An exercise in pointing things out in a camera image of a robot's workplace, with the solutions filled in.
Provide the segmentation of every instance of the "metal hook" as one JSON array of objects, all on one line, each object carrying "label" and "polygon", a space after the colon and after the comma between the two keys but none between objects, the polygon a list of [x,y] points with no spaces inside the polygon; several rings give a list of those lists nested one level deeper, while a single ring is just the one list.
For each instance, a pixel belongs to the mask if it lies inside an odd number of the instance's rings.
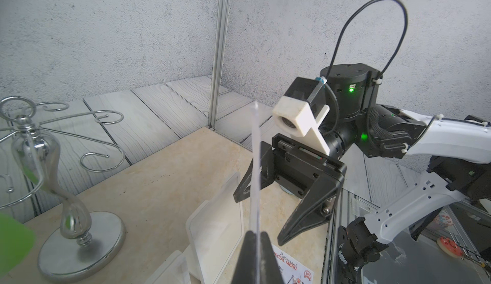
[{"label": "metal hook", "polygon": [[124,115],[122,113],[118,112],[118,111],[114,111],[114,110],[96,110],[96,111],[89,111],[89,112],[86,112],[86,113],[69,115],[69,116],[64,116],[64,117],[60,117],[60,118],[55,118],[55,119],[51,119],[51,120],[42,121],[42,122],[39,123],[39,125],[43,125],[43,124],[51,123],[51,122],[56,122],[56,121],[60,121],[60,120],[64,120],[64,119],[74,118],[74,117],[80,117],[80,116],[85,116],[85,115],[101,114],[101,113],[112,113],[112,114],[116,114],[116,115],[119,115],[120,118],[117,119],[116,121],[100,121],[101,119],[104,119],[104,118],[109,117],[109,115],[104,115],[104,116],[101,116],[101,117],[96,116],[95,117],[95,122],[97,122],[99,124],[116,124],[116,123],[121,122],[124,119]]},{"label": "metal hook", "polygon": [[[28,141],[28,145],[29,147],[31,148],[31,151],[35,151],[35,147],[34,147],[34,140],[32,139],[31,135],[29,133],[26,133],[26,137],[27,137],[27,141]],[[34,189],[32,189],[31,191],[29,191],[29,193],[25,196],[23,196],[22,198],[20,199],[17,199],[13,202],[10,202],[10,203],[7,203],[7,204],[4,204],[2,206],[0,206],[0,209],[2,208],[6,208],[6,207],[11,207],[13,205],[16,205],[22,201],[25,201],[26,199],[30,198],[32,195],[34,195],[40,188],[41,186],[43,186],[44,184],[44,172],[43,172],[43,167],[41,166],[41,162],[39,161],[39,158],[37,157],[37,155],[32,155],[33,157],[33,160],[34,160],[34,165],[36,167],[36,171],[39,175],[39,179],[38,179],[38,182],[36,184],[36,187],[34,187]]]},{"label": "metal hook", "polygon": [[113,143],[110,143],[110,142],[107,142],[107,141],[102,141],[102,140],[95,139],[95,138],[90,138],[90,137],[82,136],[82,135],[67,133],[67,132],[63,132],[63,131],[59,131],[59,130],[55,130],[55,129],[50,129],[50,128],[40,128],[40,129],[44,129],[44,130],[47,130],[47,131],[50,131],[50,132],[53,132],[53,133],[58,133],[58,134],[62,134],[62,135],[67,135],[67,136],[72,136],[72,137],[77,137],[77,138],[81,138],[81,139],[86,139],[86,140],[94,141],[94,142],[97,142],[97,143],[100,143],[100,144],[103,144],[103,145],[113,146],[113,147],[115,147],[116,149],[118,149],[121,152],[121,156],[122,157],[121,157],[121,160],[119,161],[119,163],[116,166],[111,167],[111,168],[107,168],[107,169],[90,169],[89,167],[87,167],[83,163],[83,159],[86,158],[87,156],[90,156],[90,155],[95,155],[95,156],[100,156],[100,157],[104,157],[104,158],[109,158],[109,155],[107,155],[107,154],[101,154],[101,153],[96,153],[96,152],[88,152],[88,153],[85,153],[84,155],[82,155],[80,157],[79,163],[82,166],[82,168],[85,169],[85,170],[87,170],[87,171],[91,171],[91,172],[107,172],[107,171],[116,169],[125,160],[125,152],[123,151],[123,149],[120,146],[115,145]]},{"label": "metal hook", "polygon": [[7,121],[16,121],[15,118],[11,118],[11,117],[5,115],[3,113],[3,110],[2,110],[3,105],[5,105],[5,103],[7,103],[9,101],[13,101],[13,100],[24,101],[29,105],[29,107],[25,107],[25,109],[27,109],[27,108],[31,109],[31,112],[27,115],[29,118],[32,118],[36,114],[36,104],[34,104],[34,102],[31,101],[30,99],[25,98],[25,97],[6,97],[6,98],[3,98],[2,100],[0,100],[0,117],[1,118],[5,119]]},{"label": "metal hook", "polygon": [[[63,107],[50,109],[47,105],[51,105],[51,104],[63,105]],[[50,112],[53,112],[53,111],[61,111],[61,110],[68,109],[70,107],[70,105],[68,103],[65,103],[65,102],[55,102],[55,101],[37,103],[36,104],[36,107],[37,106],[41,106],[41,105],[43,106],[43,110],[44,111],[50,111]],[[30,109],[30,106],[24,107],[22,109],[22,113],[24,115],[27,115],[28,114],[28,109]]]},{"label": "metal hook", "polygon": [[13,193],[15,189],[14,189],[14,183],[12,183],[12,177],[10,177],[8,174],[0,174],[0,177],[2,177],[7,183],[6,193],[8,194]]},{"label": "metal hook", "polygon": [[[55,108],[55,109],[49,109],[47,107],[47,105],[49,105],[49,104],[64,105],[64,107]],[[41,102],[41,103],[37,103],[36,104],[36,106],[41,106],[41,105],[43,105],[44,111],[61,111],[61,110],[68,109],[70,107],[70,105],[68,103],[65,103],[65,102],[54,102],[54,101],[51,101],[51,102]]]}]

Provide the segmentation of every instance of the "green object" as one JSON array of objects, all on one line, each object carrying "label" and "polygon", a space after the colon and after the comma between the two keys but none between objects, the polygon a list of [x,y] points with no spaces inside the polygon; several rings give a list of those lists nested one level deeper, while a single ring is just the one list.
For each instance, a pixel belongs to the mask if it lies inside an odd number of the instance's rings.
[{"label": "green object", "polygon": [[0,213],[0,278],[22,262],[34,245],[34,232]]},{"label": "green object", "polygon": [[24,175],[26,177],[28,177],[28,179],[33,182],[34,184],[37,185],[37,183],[39,182],[39,180],[37,179],[37,176],[34,174],[34,172],[32,172],[31,170],[29,170],[28,167],[24,166],[23,167],[23,170],[22,172],[24,172]]}]

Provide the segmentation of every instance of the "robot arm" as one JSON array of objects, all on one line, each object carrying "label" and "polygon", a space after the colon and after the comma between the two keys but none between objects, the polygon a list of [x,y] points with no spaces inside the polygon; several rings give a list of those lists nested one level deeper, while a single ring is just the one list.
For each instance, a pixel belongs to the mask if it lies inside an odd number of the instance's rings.
[{"label": "robot arm", "polygon": [[[381,104],[369,106],[367,96],[376,97],[380,84],[372,81],[375,69],[356,64],[336,65],[332,70],[329,78],[293,81],[273,109],[275,123],[290,138],[277,134],[272,146],[262,142],[262,188],[276,181],[302,199],[281,230],[279,245],[331,219],[346,173],[339,159],[353,143],[368,157],[433,157],[421,180],[401,197],[347,226],[341,259],[347,269],[357,270],[378,260],[380,251],[399,232],[433,211],[466,196],[472,200],[491,197],[487,122],[472,116],[460,121]],[[327,90],[339,105],[337,123],[330,110],[334,100]],[[325,131],[332,125],[334,130]],[[249,196],[249,182],[250,172],[234,194],[236,201]]]}]

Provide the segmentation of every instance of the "wooden floor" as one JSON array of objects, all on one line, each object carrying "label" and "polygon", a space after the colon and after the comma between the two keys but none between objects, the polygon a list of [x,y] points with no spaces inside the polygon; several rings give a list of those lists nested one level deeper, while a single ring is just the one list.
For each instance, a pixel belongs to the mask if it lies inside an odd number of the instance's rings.
[{"label": "wooden floor", "polygon": [[[117,169],[105,173],[88,172],[79,165],[81,155],[87,152],[110,155],[107,159],[98,156],[85,159],[88,166],[102,169],[117,164],[120,153],[111,146],[55,134],[61,143],[59,183],[63,188],[78,194],[206,126],[210,90],[210,76],[187,78],[73,101],[65,111],[48,112],[39,108],[34,118],[39,122],[101,109],[123,113],[124,120],[118,124],[103,126],[94,121],[93,115],[86,115],[43,125],[46,128],[118,144],[124,150],[125,160]],[[251,102],[252,99],[248,97],[220,87],[216,132],[249,149],[251,125],[248,104]],[[273,122],[271,107],[259,105],[262,140],[271,143],[272,136],[283,132]],[[0,128],[8,126],[6,121],[0,119]],[[11,156],[11,142],[12,139],[9,139],[0,145],[0,183],[5,180],[4,184],[0,184],[0,203],[12,201],[32,189],[31,182],[23,177]],[[378,206],[396,198],[419,177],[419,173],[384,158],[366,158],[355,145],[341,161],[348,167],[344,188]],[[15,188],[11,194],[6,192],[8,179],[12,180]],[[59,203],[60,200],[56,196],[40,191],[31,200],[4,209],[3,212],[23,223]]]}]

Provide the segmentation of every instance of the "marble table surface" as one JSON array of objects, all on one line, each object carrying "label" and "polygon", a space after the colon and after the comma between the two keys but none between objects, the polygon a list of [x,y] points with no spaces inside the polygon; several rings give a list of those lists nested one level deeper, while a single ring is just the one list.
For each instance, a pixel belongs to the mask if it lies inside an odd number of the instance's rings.
[{"label": "marble table surface", "polygon": [[[121,217],[127,236],[116,257],[95,275],[79,283],[143,283],[175,250],[189,244],[187,218],[209,200],[235,171],[246,172],[252,153],[231,140],[200,128],[162,150],[133,164],[78,197],[89,211],[105,210]],[[261,226],[273,244],[299,202],[277,183],[261,191]],[[249,200],[243,202],[248,228]],[[59,226],[61,206],[27,221],[36,235],[33,249],[2,283],[47,283],[37,270],[37,256],[48,236]],[[320,283],[327,225],[319,226],[280,247],[314,272]],[[219,283],[230,283],[241,245],[226,266]]]}]

